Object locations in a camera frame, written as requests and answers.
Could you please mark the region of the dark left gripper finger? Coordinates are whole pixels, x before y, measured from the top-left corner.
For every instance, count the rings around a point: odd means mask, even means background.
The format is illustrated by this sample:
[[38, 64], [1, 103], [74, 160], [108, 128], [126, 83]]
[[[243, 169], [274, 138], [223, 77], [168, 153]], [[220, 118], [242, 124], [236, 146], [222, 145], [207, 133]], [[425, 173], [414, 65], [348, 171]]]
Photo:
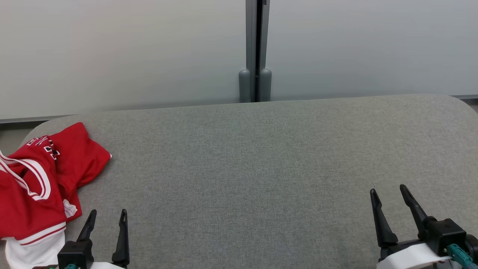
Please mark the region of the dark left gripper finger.
[[112, 264], [118, 267], [128, 267], [130, 263], [129, 235], [127, 210], [122, 209], [121, 217], [118, 223], [119, 234], [116, 250], [112, 255]]
[[90, 235], [91, 235], [92, 231], [94, 230], [94, 224], [95, 224], [95, 221], [96, 221], [96, 217], [97, 217], [97, 210], [93, 209], [89, 213], [89, 216], [86, 219], [86, 222], [85, 222], [79, 236], [77, 237], [77, 242], [84, 242], [84, 241], [90, 240]]

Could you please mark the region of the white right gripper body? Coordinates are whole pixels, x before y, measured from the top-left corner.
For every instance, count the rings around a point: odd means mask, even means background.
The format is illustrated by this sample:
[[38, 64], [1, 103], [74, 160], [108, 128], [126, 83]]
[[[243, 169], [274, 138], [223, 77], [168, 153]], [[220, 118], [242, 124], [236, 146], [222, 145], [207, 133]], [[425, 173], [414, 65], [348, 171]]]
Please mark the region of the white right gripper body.
[[452, 269], [451, 258], [438, 254], [429, 241], [379, 240], [379, 247], [376, 269]]

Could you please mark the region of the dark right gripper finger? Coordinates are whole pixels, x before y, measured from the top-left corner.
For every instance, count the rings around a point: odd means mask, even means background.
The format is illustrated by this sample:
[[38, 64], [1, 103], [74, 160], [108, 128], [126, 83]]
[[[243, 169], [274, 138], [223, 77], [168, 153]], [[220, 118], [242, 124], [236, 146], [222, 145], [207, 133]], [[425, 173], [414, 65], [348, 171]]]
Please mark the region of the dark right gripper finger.
[[377, 243], [380, 248], [388, 248], [398, 243], [398, 238], [391, 228], [382, 211], [382, 204], [375, 189], [370, 190], [372, 213], [375, 224]]
[[433, 216], [428, 216], [423, 208], [420, 206], [418, 201], [413, 197], [411, 191], [409, 191], [406, 185], [400, 185], [400, 192], [404, 199], [405, 204], [410, 208], [412, 213], [413, 219], [415, 221], [417, 230], [418, 230], [418, 238], [419, 239], [426, 239], [427, 238], [427, 225], [430, 222], [435, 222], [435, 218]]

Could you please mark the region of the red basketball jersey white sleeves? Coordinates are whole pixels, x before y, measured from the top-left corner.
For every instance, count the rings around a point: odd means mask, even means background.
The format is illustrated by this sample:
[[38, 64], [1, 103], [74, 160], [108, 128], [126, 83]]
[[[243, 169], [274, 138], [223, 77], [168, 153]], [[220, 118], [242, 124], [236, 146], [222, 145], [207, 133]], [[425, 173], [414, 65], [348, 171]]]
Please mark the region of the red basketball jersey white sleeves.
[[8, 157], [0, 152], [0, 239], [11, 269], [58, 263], [66, 224], [81, 214], [78, 177], [67, 174], [66, 156], [48, 136]]

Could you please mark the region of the grey fabric sofa cushion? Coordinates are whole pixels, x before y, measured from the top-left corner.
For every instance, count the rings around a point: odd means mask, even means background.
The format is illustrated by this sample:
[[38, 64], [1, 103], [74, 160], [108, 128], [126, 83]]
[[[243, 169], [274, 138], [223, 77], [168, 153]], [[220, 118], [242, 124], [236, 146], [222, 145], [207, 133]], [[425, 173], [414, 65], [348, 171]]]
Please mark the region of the grey fabric sofa cushion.
[[131, 269], [375, 269], [369, 191], [399, 240], [427, 214], [478, 237], [478, 113], [454, 97], [241, 103], [57, 118], [14, 142], [82, 122], [112, 154], [79, 189], [93, 255], [109, 262], [128, 212]]

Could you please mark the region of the frosted white partition panel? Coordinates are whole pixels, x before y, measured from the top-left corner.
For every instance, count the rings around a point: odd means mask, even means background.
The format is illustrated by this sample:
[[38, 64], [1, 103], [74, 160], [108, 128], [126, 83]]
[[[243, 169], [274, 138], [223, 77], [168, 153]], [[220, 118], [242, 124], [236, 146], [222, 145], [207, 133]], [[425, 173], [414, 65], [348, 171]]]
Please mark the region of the frosted white partition panel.
[[478, 95], [478, 0], [268, 0], [271, 100]]
[[0, 122], [239, 102], [251, 0], [0, 0]]

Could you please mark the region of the grey partition frame post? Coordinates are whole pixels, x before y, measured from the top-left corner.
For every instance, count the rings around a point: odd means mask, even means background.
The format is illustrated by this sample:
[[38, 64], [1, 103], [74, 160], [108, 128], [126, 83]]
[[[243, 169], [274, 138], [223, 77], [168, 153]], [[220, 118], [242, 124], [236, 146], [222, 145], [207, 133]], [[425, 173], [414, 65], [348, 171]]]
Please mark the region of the grey partition frame post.
[[269, 102], [272, 72], [266, 68], [270, 0], [257, 0], [256, 101]]
[[255, 102], [257, 0], [245, 0], [246, 68], [239, 72], [240, 103]]

